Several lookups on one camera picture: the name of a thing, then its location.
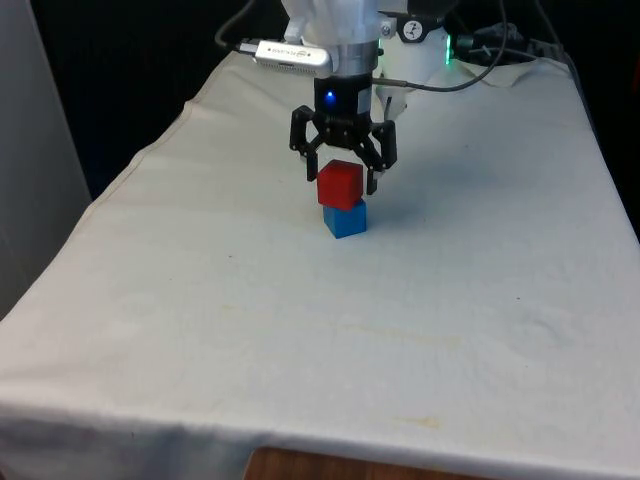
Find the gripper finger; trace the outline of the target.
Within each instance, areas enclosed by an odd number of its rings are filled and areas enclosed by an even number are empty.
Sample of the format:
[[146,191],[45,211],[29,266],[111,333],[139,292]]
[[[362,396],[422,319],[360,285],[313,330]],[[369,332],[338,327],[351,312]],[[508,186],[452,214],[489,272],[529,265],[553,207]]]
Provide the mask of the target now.
[[[289,148],[296,151],[306,165],[306,179],[313,182],[318,174],[317,150],[326,143],[328,127],[322,123],[323,117],[306,105],[296,108],[291,114]],[[317,133],[312,140],[307,139],[307,126],[311,123]]]
[[366,194],[377,190],[378,176],[397,161],[396,125],[392,120],[361,125],[349,133],[350,149],[366,169]]

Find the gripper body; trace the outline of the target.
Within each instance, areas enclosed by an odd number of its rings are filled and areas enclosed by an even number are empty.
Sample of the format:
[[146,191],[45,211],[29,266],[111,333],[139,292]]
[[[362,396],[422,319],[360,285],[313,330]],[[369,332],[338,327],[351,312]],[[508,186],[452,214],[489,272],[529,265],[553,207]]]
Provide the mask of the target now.
[[332,123],[368,130],[371,126],[372,74],[314,80],[314,109]]

